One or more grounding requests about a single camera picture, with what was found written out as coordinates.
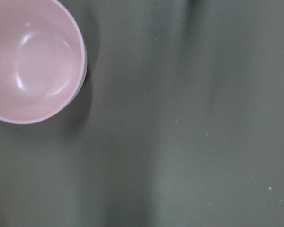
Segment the small pink bowl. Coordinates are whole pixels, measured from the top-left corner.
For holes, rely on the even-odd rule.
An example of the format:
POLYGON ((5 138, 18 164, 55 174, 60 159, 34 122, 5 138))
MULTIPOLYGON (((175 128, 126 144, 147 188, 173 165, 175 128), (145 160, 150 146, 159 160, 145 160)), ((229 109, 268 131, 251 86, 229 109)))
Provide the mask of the small pink bowl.
POLYGON ((71 13, 56 0, 0 0, 0 120, 32 124, 80 91, 87 51, 71 13))

